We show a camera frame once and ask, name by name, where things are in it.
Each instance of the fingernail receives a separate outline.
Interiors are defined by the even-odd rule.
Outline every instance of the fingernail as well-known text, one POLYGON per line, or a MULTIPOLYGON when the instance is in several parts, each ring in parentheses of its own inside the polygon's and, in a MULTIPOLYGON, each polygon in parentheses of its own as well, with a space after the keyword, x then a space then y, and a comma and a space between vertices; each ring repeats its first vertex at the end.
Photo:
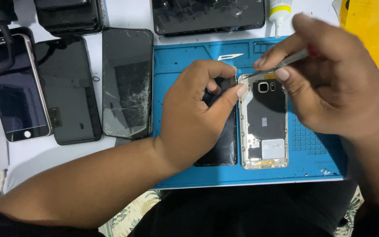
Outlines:
POLYGON ((254 63, 255 68, 261 67, 265 62, 267 61, 267 56, 261 56, 257 61, 254 63))
POLYGON ((298 18, 301 19, 304 23, 313 23, 313 21, 315 20, 313 17, 310 17, 307 13, 298 13, 298 18))
POLYGON ((274 75, 276 75, 280 81, 286 81, 290 76, 289 72, 284 67, 274 71, 274 75))
POLYGON ((236 94, 238 94, 238 97, 241 98, 241 96, 248 90, 248 86, 246 84, 242 84, 239 86, 238 90, 236 91, 236 94))

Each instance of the black cable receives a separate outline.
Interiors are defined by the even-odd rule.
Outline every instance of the black cable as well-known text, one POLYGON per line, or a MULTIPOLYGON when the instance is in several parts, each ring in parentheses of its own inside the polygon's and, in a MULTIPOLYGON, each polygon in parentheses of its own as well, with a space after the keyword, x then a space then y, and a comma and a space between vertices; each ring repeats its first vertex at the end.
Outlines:
POLYGON ((8 28, 8 25, 6 24, 0 25, 0 30, 4 36, 4 40, 8 49, 8 63, 3 68, 0 68, 0 74, 1 74, 8 71, 10 68, 12 68, 14 63, 16 62, 16 59, 13 54, 13 49, 11 47, 14 40, 13 40, 13 36, 11 35, 10 29, 8 28))

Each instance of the glue bottle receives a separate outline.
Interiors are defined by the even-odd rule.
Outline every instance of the glue bottle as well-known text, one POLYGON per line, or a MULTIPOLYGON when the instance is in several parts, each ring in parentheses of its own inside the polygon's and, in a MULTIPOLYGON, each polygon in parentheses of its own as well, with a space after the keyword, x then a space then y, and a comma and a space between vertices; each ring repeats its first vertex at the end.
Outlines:
POLYGON ((292 0, 270 0, 269 20, 276 27, 276 38, 280 38, 282 22, 291 16, 292 0))

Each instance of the sim card tray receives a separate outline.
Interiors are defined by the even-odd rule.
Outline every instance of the sim card tray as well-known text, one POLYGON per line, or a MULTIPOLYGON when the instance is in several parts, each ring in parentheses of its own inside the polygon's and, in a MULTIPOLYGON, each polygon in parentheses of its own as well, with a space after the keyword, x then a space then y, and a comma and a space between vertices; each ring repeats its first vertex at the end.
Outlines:
POLYGON ((254 43, 254 53, 255 54, 263 54, 271 47, 273 47, 275 43, 254 43), (255 46, 259 46, 259 51, 255 51, 255 46))

